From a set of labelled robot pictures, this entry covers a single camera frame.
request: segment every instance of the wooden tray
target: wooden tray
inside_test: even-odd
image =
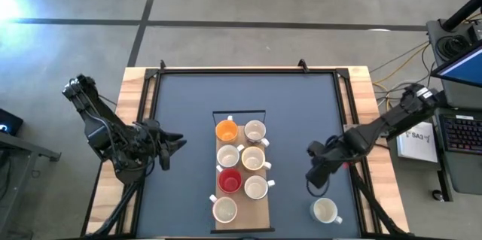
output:
[[[224,143],[220,141],[218,138],[216,138],[216,154],[218,153],[219,148],[221,148],[226,144],[232,144],[236,147],[240,144],[243,144],[245,147],[252,146],[250,142],[246,141],[246,138],[244,136],[244,126],[238,126],[238,137],[236,142],[234,143]],[[264,151],[264,146],[262,144],[257,144],[256,147],[259,147]],[[231,194],[224,193],[223,191],[221,191],[221,189],[219,189],[219,186],[218,186],[219,172],[216,168],[213,168],[216,170],[216,193],[215,193],[216,197],[221,198],[223,196],[228,196],[236,202],[237,208],[238,208],[238,213],[233,221],[229,223],[220,223],[216,221],[215,231],[213,232],[223,233],[223,230],[235,230],[233,232],[239,232],[239,230],[264,231],[264,229],[266,229],[267,231],[274,231],[274,229],[270,228],[270,211],[269,211],[269,205],[268,205],[268,194],[263,199],[254,200],[254,199],[250,199],[244,192],[244,182],[250,176],[260,175],[266,178],[267,180],[274,180],[274,179],[268,179],[266,177],[265,169],[259,169],[256,172],[248,172],[243,167],[243,164],[241,163],[240,158],[239,158],[238,164],[236,165],[236,168],[238,169],[239,173],[243,177],[243,185],[237,192],[231,193]]]

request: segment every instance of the label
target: label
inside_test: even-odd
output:
[[[430,96],[432,96],[432,92],[427,92],[423,95],[423,98],[427,99]]]
[[[421,96],[423,93],[426,93],[429,91],[426,87],[420,89],[419,91],[416,92],[416,97]]]
[[[455,115],[457,119],[460,120],[473,120],[474,118],[472,116],[464,116],[464,115]]]

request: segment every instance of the red mug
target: red mug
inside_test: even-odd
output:
[[[223,169],[216,166],[219,171],[218,186],[224,193],[235,193],[243,185],[243,178],[236,169]]]

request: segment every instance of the keyboard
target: keyboard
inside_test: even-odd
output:
[[[482,120],[442,117],[447,150],[482,155]]]

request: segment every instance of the coffee cup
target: coffee cup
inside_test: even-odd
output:
[[[237,169],[223,169],[220,165],[216,169],[219,171],[218,186],[224,193],[235,193],[243,185],[243,177]]]
[[[244,135],[248,141],[253,143],[261,143],[268,147],[270,142],[264,137],[266,135],[266,126],[259,120],[251,120],[244,126]]]
[[[233,116],[228,116],[227,120],[222,120],[216,125],[216,136],[220,141],[236,141],[238,136],[238,125],[233,121]]]
[[[234,220],[238,213],[238,207],[235,201],[229,197],[216,198],[211,195],[209,199],[214,203],[212,205],[212,215],[221,223],[229,223]]]
[[[239,162],[239,152],[244,149],[243,145],[234,147],[231,144],[220,147],[216,154],[218,164],[225,168],[232,168]]]
[[[317,199],[310,206],[311,217],[321,223],[341,224],[343,219],[338,217],[337,205],[328,198]]]
[[[273,180],[266,181],[259,175],[253,175],[244,182],[244,192],[251,199],[263,199],[274,184]]]
[[[241,154],[241,162],[249,171],[257,171],[261,168],[271,169],[271,163],[266,162],[262,149],[258,147],[247,147]]]

